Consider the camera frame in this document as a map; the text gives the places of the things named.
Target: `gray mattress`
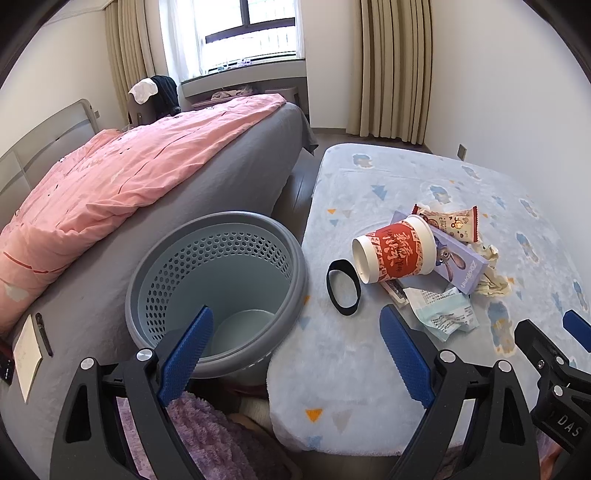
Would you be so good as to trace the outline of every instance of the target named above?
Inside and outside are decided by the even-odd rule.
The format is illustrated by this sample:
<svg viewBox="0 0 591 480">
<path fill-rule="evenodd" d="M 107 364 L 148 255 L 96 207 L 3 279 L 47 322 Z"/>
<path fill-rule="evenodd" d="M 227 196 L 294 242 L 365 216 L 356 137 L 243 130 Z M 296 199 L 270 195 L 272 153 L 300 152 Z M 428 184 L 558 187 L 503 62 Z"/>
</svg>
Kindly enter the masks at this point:
<svg viewBox="0 0 591 480">
<path fill-rule="evenodd" d="M 124 302 L 133 270 L 148 250 L 176 227 L 209 213 L 249 210 L 270 215 L 302 148 L 313 134 L 301 110 L 287 103 L 242 134 L 193 177 L 142 208 L 82 255 L 28 309 L 40 312 L 54 351 L 43 360 L 28 404 L 15 373 L 0 385 L 0 415 L 8 435 L 41 480 L 49 477 L 58 417 L 79 362 L 128 359 L 135 351 Z"/>
</svg>

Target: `red cup label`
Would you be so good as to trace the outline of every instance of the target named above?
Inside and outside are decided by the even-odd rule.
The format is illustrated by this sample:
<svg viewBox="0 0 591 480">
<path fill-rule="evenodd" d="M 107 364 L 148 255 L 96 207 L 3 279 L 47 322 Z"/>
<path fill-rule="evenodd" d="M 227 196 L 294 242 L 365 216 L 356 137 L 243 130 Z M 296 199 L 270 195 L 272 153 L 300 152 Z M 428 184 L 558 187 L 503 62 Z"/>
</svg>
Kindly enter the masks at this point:
<svg viewBox="0 0 591 480">
<path fill-rule="evenodd" d="M 409 223 L 393 223 L 365 235 L 378 256 L 378 281 L 417 275 L 421 271 L 423 247 Z"/>
</svg>

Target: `electrical outlet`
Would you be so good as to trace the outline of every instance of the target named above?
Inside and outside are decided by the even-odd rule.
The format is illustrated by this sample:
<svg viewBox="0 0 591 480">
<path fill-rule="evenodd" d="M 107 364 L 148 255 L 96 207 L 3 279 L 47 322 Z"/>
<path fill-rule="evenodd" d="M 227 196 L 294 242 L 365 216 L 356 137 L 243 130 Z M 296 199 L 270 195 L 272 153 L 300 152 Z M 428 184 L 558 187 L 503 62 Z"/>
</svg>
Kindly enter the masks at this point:
<svg viewBox="0 0 591 480">
<path fill-rule="evenodd" d="M 466 147 L 460 143 L 460 148 L 457 149 L 457 157 L 464 161 L 464 158 L 466 158 L 466 151 Z"/>
</svg>

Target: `silver screw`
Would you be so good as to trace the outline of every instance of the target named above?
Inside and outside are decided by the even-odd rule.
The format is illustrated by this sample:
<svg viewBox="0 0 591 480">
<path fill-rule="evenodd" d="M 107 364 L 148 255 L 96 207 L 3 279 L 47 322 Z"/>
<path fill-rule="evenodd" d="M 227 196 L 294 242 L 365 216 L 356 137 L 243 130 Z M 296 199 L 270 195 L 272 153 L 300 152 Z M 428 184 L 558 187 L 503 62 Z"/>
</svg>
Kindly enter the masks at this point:
<svg viewBox="0 0 591 480">
<path fill-rule="evenodd" d="M 511 371 L 511 364 L 507 360 L 501 360 L 499 362 L 499 369 L 505 373 Z"/>
<path fill-rule="evenodd" d="M 95 361 L 92 358 L 85 358 L 84 360 L 82 360 L 82 363 L 80 364 L 80 368 L 82 370 L 88 370 L 94 364 L 95 364 Z"/>
<path fill-rule="evenodd" d="M 456 355 L 454 355 L 454 353 L 450 352 L 449 350 L 444 350 L 443 352 L 441 352 L 439 354 L 439 358 L 441 358 L 441 360 L 443 360 L 447 364 L 452 364 L 456 361 Z"/>
<path fill-rule="evenodd" d="M 146 362 L 152 358 L 152 355 L 153 355 L 152 350 L 150 350 L 149 348 L 144 348 L 144 349 L 140 350 L 138 353 L 136 353 L 135 357 L 140 362 Z"/>
</svg>

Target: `beige curtain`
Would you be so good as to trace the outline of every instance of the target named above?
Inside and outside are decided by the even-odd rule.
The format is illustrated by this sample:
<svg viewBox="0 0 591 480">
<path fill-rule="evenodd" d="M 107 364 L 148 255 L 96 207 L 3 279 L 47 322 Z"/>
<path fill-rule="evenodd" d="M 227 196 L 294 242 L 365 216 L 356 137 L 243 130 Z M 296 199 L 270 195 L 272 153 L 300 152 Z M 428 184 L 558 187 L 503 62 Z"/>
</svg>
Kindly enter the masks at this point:
<svg viewBox="0 0 591 480">
<path fill-rule="evenodd" d="M 357 0 L 347 133 L 422 144 L 431 92 L 430 0 Z"/>
<path fill-rule="evenodd" d="M 115 0 L 105 8 L 105 18 L 117 100 L 127 118 L 130 88 L 140 80 L 155 75 L 144 0 Z"/>
</svg>

